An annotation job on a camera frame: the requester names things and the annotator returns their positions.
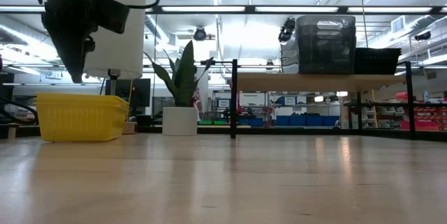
white cylinder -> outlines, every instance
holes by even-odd
[[[115,0],[126,5],[145,5],[145,0]],[[92,33],[96,43],[85,59],[84,72],[92,77],[109,77],[108,69],[120,70],[119,79],[142,77],[142,50],[145,28],[145,10],[131,9],[123,34],[102,27]]]
[[[163,108],[163,135],[197,135],[197,109],[194,107]]]

wooden floor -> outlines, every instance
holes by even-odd
[[[446,223],[447,144],[373,137],[0,140],[0,224]]]

black bin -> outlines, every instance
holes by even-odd
[[[356,51],[356,18],[304,15],[295,27],[299,73],[352,74]]]

black storage bin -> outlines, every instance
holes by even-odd
[[[357,48],[355,74],[394,75],[401,49]]]
[[[299,73],[352,74],[356,51],[356,18],[304,15],[296,22]]]

security camera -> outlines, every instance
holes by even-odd
[[[207,33],[205,32],[205,28],[198,27],[196,32],[194,33],[194,40],[203,41],[207,38]]]
[[[295,19],[287,18],[284,26],[281,28],[281,32],[279,32],[278,40],[279,43],[285,45],[288,40],[292,38],[293,33],[295,32]]]

